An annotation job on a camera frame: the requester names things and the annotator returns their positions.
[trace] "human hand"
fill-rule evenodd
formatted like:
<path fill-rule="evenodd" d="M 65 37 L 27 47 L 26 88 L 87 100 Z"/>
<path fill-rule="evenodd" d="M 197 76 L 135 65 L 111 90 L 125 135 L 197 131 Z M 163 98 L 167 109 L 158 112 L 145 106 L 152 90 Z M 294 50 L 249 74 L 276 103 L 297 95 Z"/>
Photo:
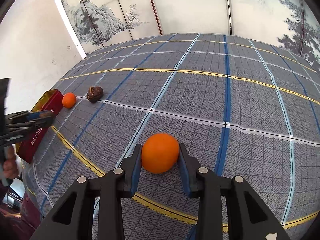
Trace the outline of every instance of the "human hand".
<path fill-rule="evenodd" d="M 19 176 L 19 170 L 13 146 L 7 148 L 6 158 L 7 160 L 3 164 L 3 174 L 7 179 L 15 179 Z"/>

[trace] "orange fruit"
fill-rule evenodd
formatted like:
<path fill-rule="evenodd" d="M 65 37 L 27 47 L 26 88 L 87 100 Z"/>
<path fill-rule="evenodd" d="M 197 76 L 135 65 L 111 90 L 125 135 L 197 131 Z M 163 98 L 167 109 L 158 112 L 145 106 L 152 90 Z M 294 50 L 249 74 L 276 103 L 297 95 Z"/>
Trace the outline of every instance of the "orange fruit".
<path fill-rule="evenodd" d="M 169 170 L 179 156 L 179 143 L 170 134 L 156 133 L 142 147 L 142 166 L 152 173 Z"/>
<path fill-rule="evenodd" d="M 66 93 L 63 96 L 62 105 L 64 107 L 70 109 L 75 105 L 76 101 L 77 101 L 77 99 L 76 99 L 76 96 L 74 95 L 74 93 Z"/>

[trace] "person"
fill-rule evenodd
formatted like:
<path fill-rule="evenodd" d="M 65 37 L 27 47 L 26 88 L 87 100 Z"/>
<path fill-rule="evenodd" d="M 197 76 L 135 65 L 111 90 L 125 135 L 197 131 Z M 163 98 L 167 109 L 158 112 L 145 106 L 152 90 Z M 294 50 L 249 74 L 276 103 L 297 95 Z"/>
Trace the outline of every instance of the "person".
<path fill-rule="evenodd" d="M 7 149 L 7 160 L 3 164 L 3 173 L 6 178 L 15 179 L 19 176 L 19 170 L 16 163 L 16 155 L 12 146 Z M 2 203 L 9 187 L 4 187 L 0 182 L 0 202 Z M 25 193 L 22 206 L 20 208 L 20 218 L 9 216 L 5 217 L 0 212 L 0 235 L 1 239 L 6 240 L 29 240 L 40 224 L 40 213 L 33 205 Z"/>

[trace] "silver screw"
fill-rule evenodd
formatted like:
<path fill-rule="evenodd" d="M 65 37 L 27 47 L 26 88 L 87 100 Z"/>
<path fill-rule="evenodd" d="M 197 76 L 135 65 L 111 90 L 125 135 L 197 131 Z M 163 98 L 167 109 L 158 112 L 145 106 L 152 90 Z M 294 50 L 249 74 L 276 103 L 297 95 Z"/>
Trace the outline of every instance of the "silver screw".
<path fill-rule="evenodd" d="M 200 167 L 200 168 L 198 169 L 198 171 L 199 171 L 200 173 L 206 174 L 206 173 L 208 172 L 208 169 L 207 169 L 206 167 Z"/>
<path fill-rule="evenodd" d="M 241 183 L 243 182 L 243 178 L 241 176 L 235 176 L 235 181 Z"/>
<path fill-rule="evenodd" d="M 121 168 L 115 168 L 114 170 L 113 170 L 113 173 L 114 174 L 121 174 L 122 173 L 122 169 Z"/>
<path fill-rule="evenodd" d="M 79 183 L 84 183 L 86 180 L 87 180 L 87 178 L 86 178 L 85 176 L 80 176 L 80 177 L 77 179 L 77 181 L 78 181 Z"/>

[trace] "white wall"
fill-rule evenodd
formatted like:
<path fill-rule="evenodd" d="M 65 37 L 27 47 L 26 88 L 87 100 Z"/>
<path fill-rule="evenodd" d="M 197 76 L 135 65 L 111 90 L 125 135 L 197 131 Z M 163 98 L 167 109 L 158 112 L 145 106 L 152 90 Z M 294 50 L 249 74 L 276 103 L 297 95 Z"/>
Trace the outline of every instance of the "white wall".
<path fill-rule="evenodd" d="M 81 59 L 54 0 L 16 0 L 0 24 L 6 114 L 30 110 Z"/>

